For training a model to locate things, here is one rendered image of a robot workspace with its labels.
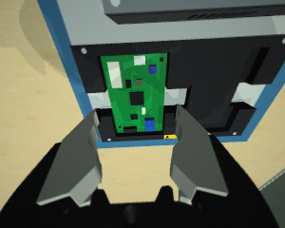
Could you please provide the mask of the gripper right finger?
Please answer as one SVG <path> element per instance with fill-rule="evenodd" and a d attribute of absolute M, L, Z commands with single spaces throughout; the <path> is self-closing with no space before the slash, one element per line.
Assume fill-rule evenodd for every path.
<path fill-rule="evenodd" d="M 257 186 L 215 135 L 175 104 L 170 178 L 179 201 L 192 203 L 224 228 L 279 228 Z"/>

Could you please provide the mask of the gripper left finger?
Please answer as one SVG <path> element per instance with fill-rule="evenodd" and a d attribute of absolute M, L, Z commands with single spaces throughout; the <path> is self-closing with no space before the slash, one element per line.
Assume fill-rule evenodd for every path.
<path fill-rule="evenodd" d="M 50 148 L 1 209 L 0 228 L 46 228 L 90 204 L 103 178 L 96 145 L 100 122 L 100 108 L 94 108 Z"/>

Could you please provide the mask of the green circuit board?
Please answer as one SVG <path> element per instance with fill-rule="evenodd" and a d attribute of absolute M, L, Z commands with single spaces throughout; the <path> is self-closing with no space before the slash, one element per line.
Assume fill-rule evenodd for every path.
<path fill-rule="evenodd" d="M 162 131 L 167 53 L 101 61 L 117 133 Z"/>

